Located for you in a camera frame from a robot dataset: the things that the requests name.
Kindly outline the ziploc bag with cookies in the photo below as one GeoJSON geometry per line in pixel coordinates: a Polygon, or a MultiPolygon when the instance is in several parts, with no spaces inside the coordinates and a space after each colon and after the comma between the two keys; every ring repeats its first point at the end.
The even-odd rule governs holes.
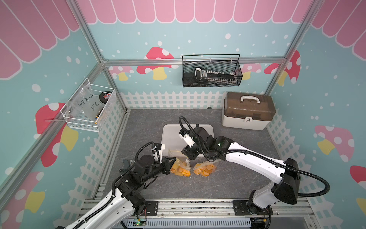
{"type": "Polygon", "coordinates": [[[190,161],[181,151],[168,151],[169,157],[175,157],[176,161],[172,165],[170,172],[181,177],[189,177],[191,175],[190,161]]]}

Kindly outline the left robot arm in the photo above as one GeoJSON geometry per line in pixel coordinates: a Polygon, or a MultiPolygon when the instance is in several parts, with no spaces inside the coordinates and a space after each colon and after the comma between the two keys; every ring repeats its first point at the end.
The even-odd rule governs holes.
{"type": "Polygon", "coordinates": [[[164,144],[149,142],[136,153],[134,164],[112,182],[112,189],[90,211],[67,229],[111,229],[122,220],[145,212],[147,189],[160,174],[168,175],[175,157],[163,156],[164,144]]]}

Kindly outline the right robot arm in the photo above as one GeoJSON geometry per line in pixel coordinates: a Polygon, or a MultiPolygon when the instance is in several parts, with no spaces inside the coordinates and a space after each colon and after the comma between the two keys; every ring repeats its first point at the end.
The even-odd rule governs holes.
{"type": "Polygon", "coordinates": [[[286,161],[274,159],[249,150],[227,137],[214,138],[199,125],[192,127],[183,116],[179,117],[178,122],[181,127],[179,136],[187,144],[182,153],[190,160],[203,155],[209,162],[223,160],[236,163],[270,179],[271,182],[265,187],[253,190],[244,203],[244,210],[250,215],[270,215],[271,205],[279,201],[295,205],[299,197],[318,197],[330,191],[330,184],[324,178],[300,170],[298,163],[291,158],[286,161]],[[325,187],[315,193],[299,193],[302,175],[320,181],[325,187]]]}

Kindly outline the clear labelled plastic bag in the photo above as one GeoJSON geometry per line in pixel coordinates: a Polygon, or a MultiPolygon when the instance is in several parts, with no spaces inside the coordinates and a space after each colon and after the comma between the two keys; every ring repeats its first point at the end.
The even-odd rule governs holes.
{"type": "Polygon", "coordinates": [[[95,120],[102,109],[102,103],[90,86],[80,86],[68,103],[69,115],[84,120],[95,120]]]}

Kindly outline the brown lid storage box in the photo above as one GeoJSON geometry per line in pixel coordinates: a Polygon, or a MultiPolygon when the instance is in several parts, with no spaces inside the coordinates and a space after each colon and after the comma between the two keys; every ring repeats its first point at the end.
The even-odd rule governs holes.
{"type": "Polygon", "coordinates": [[[224,99],[222,125],[262,131],[275,114],[275,105],[270,96],[228,92],[224,99]]]}

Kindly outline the socket set in basket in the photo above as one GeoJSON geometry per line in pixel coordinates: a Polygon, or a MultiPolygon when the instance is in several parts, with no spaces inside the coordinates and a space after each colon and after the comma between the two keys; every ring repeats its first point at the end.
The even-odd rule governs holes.
{"type": "Polygon", "coordinates": [[[236,85],[237,79],[234,73],[225,74],[220,71],[206,70],[200,67],[194,69],[194,80],[197,83],[208,83],[215,85],[236,85]]]}

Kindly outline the black tape roll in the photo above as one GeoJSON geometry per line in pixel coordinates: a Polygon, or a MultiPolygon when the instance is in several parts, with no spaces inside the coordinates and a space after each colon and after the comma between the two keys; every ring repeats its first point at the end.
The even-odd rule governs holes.
{"type": "Polygon", "coordinates": [[[103,103],[103,104],[107,104],[107,102],[110,99],[111,95],[112,95],[111,91],[106,91],[106,92],[100,93],[100,95],[99,95],[100,102],[103,103]]]}

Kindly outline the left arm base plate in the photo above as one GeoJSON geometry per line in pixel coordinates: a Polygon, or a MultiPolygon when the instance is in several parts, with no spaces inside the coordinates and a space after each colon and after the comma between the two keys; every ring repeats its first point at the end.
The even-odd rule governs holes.
{"type": "Polygon", "coordinates": [[[157,216],[159,201],[146,201],[135,208],[134,214],[136,216],[157,216]]]}

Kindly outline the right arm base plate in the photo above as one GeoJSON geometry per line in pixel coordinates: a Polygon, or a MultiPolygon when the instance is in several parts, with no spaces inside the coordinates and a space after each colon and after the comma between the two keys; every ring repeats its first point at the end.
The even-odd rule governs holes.
{"type": "Polygon", "coordinates": [[[273,211],[267,206],[262,209],[248,200],[233,200],[236,216],[272,216],[273,211]]]}

